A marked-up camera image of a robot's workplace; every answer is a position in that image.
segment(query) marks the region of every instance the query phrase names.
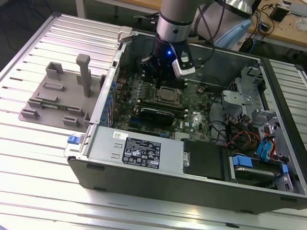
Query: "warning label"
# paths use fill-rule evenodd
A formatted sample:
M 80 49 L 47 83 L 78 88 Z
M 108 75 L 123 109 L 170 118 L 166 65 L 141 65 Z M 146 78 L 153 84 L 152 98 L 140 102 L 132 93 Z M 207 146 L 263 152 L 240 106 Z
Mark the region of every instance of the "warning label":
M 127 138 L 122 161 L 125 164 L 159 169 L 161 143 Z

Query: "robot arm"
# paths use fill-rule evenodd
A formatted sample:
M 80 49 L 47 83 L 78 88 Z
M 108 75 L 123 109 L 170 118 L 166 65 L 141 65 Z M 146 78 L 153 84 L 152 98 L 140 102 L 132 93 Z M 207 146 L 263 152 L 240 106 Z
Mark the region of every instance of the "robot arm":
M 146 74 L 156 81 L 157 87 L 160 87 L 163 81 L 195 73 L 187 38 L 190 31 L 194 30 L 202 37 L 210 39 L 208 27 L 206 28 L 201 20 L 202 15 L 209 22 L 210 30 L 214 34 L 217 31 L 216 25 L 219 24 L 219 21 L 222 22 L 221 15 L 223 16 L 224 12 L 222 14 L 220 12 L 226 12 L 229 20 L 223 20 L 224 23 L 221 26 L 223 30 L 218 36 L 215 36 L 217 40 L 223 33 L 227 34 L 229 28 L 238 25 L 242 19 L 246 20 L 251 17 L 253 2 L 254 0 L 215 0 L 207 4 L 207 7 L 203 7 L 200 12 L 198 7 L 204 3 L 204 0 L 163 0 L 153 52 L 150 57 L 142 60 L 142 67 Z

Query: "blue latch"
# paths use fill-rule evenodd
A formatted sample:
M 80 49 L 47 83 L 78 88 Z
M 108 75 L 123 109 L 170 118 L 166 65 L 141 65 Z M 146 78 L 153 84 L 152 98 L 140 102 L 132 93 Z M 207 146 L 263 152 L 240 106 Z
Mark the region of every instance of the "blue latch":
M 68 144 L 73 144 L 73 145 L 78 145 L 80 141 L 80 137 L 76 137 L 74 135 L 70 135 L 68 137 L 67 143 Z
M 288 166 L 286 164 L 282 164 L 282 170 L 283 170 L 283 173 L 288 173 L 289 172 Z
M 251 158 L 250 157 L 235 156 L 235 157 L 232 157 L 232 160 L 234 162 L 234 165 L 253 167 L 253 163 L 251 162 Z
M 263 158 L 264 161 L 269 161 L 269 159 L 268 159 L 268 151 L 271 148 L 272 148 L 272 143 L 270 141 L 267 141 L 266 138 L 262 139 L 262 141 L 259 144 L 258 150 L 257 150 L 258 156 Z

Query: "aluminum extrusion table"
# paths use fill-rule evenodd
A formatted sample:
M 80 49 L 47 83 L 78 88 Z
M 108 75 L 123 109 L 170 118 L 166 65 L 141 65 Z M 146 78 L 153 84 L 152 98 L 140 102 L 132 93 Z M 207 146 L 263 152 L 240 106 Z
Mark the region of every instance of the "aluminum extrusion table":
M 307 210 L 256 215 L 88 190 L 64 157 L 74 131 L 18 120 L 50 61 L 78 73 L 79 53 L 93 75 L 107 72 L 119 27 L 67 15 L 50 17 L 0 73 L 0 225 L 7 229 L 301 230 Z M 272 61 L 306 146 L 306 75 Z

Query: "wooden desk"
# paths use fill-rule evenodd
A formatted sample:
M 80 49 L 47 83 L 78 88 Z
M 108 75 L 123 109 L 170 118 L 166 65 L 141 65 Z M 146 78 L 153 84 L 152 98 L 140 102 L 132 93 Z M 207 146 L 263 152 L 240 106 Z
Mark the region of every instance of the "wooden desk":
M 278 0 L 262 0 L 258 9 L 261 9 L 263 5 L 266 4 L 276 4 Z M 300 4 L 304 4 L 300 0 L 292 0 L 292 2 L 298 2 Z M 267 8 L 263 10 L 268 15 L 272 12 L 273 8 Z M 307 51 L 307 32 L 299 31 L 295 27 L 295 21 L 298 19 L 297 16 L 287 15 L 285 18 L 279 23 L 274 21 L 275 29 L 274 31 L 264 38 L 265 42 L 274 43 L 281 46 L 286 46 L 288 48 L 299 49 L 303 51 Z M 272 26 L 271 20 L 264 14 L 261 14 L 261 21 L 268 23 Z M 254 32 L 256 25 L 256 17 L 252 17 L 253 25 L 249 28 L 248 32 Z

